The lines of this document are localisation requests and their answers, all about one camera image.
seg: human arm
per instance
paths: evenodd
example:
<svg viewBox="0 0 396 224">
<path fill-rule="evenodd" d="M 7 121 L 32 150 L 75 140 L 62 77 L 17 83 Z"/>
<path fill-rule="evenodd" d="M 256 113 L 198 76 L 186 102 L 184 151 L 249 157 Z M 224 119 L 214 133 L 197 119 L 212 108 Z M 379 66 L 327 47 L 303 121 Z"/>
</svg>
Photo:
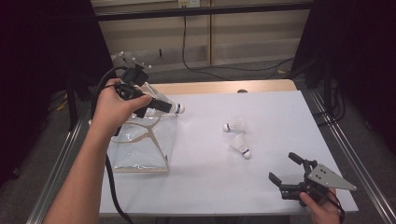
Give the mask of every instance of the human arm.
<svg viewBox="0 0 396 224">
<path fill-rule="evenodd" d="M 110 79 L 114 85 L 119 79 Z M 73 166 L 44 219 L 44 223 L 97 223 L 108 143 L 116 130 L 150 96 L 122 100 L 114 88 L 99 95 L 92 125 Z"/>
<path fill-rule="evenodd" d="M 327 196 L 336 202 L 335 189 L 329 188 Z M 300 193 L 300 198 L 303 202 L 311 209 L 311 218 L 314 224 L 339 224 L 340 215 L 338 208 L 331 203 L 325 201 L 323 203 L 316 203 L 308 194 L 305 192 Z"/>
</svg>

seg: white shuttlecock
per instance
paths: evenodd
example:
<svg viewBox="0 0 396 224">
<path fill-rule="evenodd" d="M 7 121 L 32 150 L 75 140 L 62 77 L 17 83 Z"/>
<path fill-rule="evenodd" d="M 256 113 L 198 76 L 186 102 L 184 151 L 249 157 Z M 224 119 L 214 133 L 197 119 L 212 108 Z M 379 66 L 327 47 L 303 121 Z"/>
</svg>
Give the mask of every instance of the white shuttlecock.
<svg viewBox="0 0 396 224">
<path fill-rule="evenodd" d="M 234 137 L 230 142 L 230 146 L 238 150 L 240 153 L 242 153 L 242 155 L 246 159 L 250 158 L 251 153 L 245 141 L 244 134 L 240 133 L 236 137 Z"/>
<path fill-rule="evenodd" d="M 224 124 L 223 130 L 226 133 L 244 133 L 246 131 L 246 124 L 244 119 L 240 117 Z"/>
</svg>

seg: forearm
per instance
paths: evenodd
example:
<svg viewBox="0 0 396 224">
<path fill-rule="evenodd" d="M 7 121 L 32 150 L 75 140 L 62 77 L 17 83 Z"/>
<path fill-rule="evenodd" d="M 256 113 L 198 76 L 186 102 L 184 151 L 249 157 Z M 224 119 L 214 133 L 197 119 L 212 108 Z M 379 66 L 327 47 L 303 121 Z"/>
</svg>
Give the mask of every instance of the forearm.
<svg viewBox="0 0 396 224">
<path fill-rule="evenodd" d="M 91 127 L 45 223 L 97 223 L 112 132 Z"/>
</svg>

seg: white table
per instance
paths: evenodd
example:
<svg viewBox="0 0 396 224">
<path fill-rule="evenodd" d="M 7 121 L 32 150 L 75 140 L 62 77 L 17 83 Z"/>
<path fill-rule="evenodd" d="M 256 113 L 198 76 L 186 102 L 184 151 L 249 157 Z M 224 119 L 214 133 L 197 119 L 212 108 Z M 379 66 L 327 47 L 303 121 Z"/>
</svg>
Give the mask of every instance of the white table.
<svg viewBox="0 0 396 224">
<path fill-rule="evenodd" d="M 116 173 L 117 194 L 125 213 L 155 217 L 306 214 L 308 210 L 297 201 L 281 199 L 268 173 L 273 172 L 284 184 L 303 181 L 303 166 L 288 158 L 294 152 L 340 175 L 299 91 L 168 97 L 186 106 L 177 119 L 170 173 Z M 247 122 L 249 160 L 229 147 L 235 134 L 222 130 L 236 116 Z M 337 196 L 347 212 L 358 211 L 349 191 L 339 189 Z M 117 214 L 106 174 L 100 214 Z"/>
</svg>

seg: human hand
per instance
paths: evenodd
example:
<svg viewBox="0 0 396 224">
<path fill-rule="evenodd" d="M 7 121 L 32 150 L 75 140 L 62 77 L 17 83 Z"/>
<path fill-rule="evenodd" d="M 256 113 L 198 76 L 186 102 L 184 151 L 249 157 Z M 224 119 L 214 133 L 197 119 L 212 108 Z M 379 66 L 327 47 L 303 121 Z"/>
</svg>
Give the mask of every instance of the human hand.
<svg viewBox="0 0 396 224">
<path fill-rule="evenodd" d="M 110 79 L 106 86 L 120 83 L 119 78 Z M 116 93 L 115 88 L 104 88 L 99 94 L 91 128 L 114 134 L 116 130 L 137 109 L 146 106 L 151 101 L 151 96 L 143 95 L 133 100 L 124 101 Z"/>
<path fill-rule="evenodd" d="M 327 193 L 327 196 L 336 202 L 335 199 L 335 189 L 329 188 L 330 192 Z M 340 216 L 338 213 L 338 209 L 329 203 L 327 200 L 322 200 L 322 202 L 316 203 L 308 194 L 305 192 L 300 193 L 300 198 L 303 202 L 311 209 L 311 218 L 314 224 L 339 224 Z"/>
</svg>

